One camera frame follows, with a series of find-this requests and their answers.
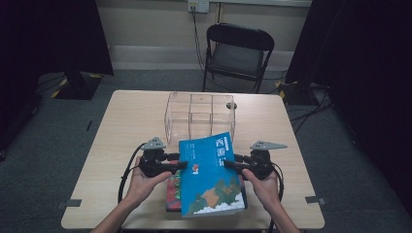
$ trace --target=white wall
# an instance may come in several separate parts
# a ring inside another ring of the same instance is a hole
[[[187,1],[96,0],[111,46],[194,50],[193,18]],[[309,8],[210,3],[209,14],[196,14],[200,47],[215,22],[256,27],[275,40],[275,52],[294,51]]]

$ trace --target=plastic container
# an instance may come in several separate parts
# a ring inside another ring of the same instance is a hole
[[[235,108],[232,95],[171,92],[164,115],[168,144],[229,132],[233,141]]]

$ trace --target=wooden table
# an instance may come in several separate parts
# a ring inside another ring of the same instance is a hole
[[[169,93],[139,90],[114,92],[71,196],[71,199],[81,199],[81,206],[67,207],[61,221],[64,228],[94,228],[117,205],[120,177],[135,149],[155,136],[163,143],[167,142],[164,114]],[[319,204],[307,204],[305,200],[307,196],[314,196],[315,192],[282,99],[277,95],[230,95],[237,104],[233,142],[235,153],[249,155],[250,146],[258,140],[286,144],[287,149],[270,151],[271,160],[282,168],[285,177],[282,203],[298,228],[322,228],[325,220]],[[178,149],[170,145],[165,152],[178,152]],[[130,214],[123,228],[267,229],[270,216],[249,182],[246,182],[246,192],[249,208],[241,213],[181,218],[180,213],[165,212],[166,183],[161,183]]]

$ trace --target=book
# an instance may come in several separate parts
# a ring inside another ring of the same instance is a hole
[[[180,212],[181,204],[181,171],[177,171],[167,179],[166,186],[166,212]]]
[[[233,215],[245,209],[238,175],[223,165],[234,161],[230,134],[179,142],[182,217]]]
[[[242,175],[238,175],[238,178],[241,186],[243,202],[245,203],[245,209],[248,209],[248,199],[246,196],[245,182],[243,181]],[[180,171],[177,171],[175,175],[172,175],[167,180],[166,212],[180,212],[182,210],[180,185]]]

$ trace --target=blue book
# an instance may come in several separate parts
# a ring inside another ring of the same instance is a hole
[[[188,161],[181,171],[182,216],[232,215],[245,209],[241,183],[225,159],[234,161],[228,132],[179,142],[180,160]]]

